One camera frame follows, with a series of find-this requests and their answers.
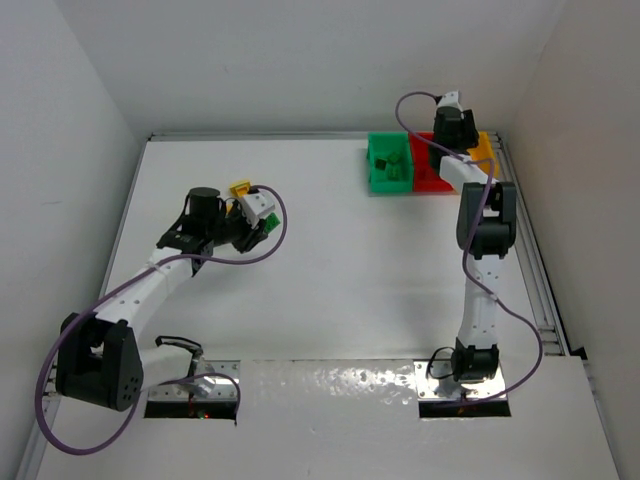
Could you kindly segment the green square lego brick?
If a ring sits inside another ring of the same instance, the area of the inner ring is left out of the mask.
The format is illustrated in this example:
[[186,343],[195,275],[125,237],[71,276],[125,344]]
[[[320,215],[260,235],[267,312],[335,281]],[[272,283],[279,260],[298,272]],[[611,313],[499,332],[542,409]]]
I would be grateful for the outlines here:
[[399,165],[388,165],[385,172],[388,181],[402,180],[402,169]]

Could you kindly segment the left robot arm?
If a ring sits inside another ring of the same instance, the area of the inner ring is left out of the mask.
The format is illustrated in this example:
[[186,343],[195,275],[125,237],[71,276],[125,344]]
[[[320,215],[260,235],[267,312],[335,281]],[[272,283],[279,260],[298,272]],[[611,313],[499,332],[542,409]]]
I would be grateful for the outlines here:
[[231,202],[214,188],[192,188],[147,265],[88,314],[64,322],[57,392],[124,411],[143,390],[192,373],[202,353],[199,344],[160,336],[155,347],[142,349],[141,333],[171,294],[212,258],[215,248],[230,245],[244,254],[266,240],[274,211],[273,197],[256,187]]

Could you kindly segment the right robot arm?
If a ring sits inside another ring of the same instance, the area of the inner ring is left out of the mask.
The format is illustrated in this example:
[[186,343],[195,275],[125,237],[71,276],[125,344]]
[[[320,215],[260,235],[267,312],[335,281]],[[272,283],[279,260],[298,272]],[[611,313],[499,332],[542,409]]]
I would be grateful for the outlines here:
[[470,110],[436,108],[430,164],[460,195],[456,240],[466,276],[463,318],[451,355],[452,377],[480,382],[495,376],[499,348],[495,327],[502,261],[515,243],[515,186],[496,178],[496,161],[469,154],[479,144]]

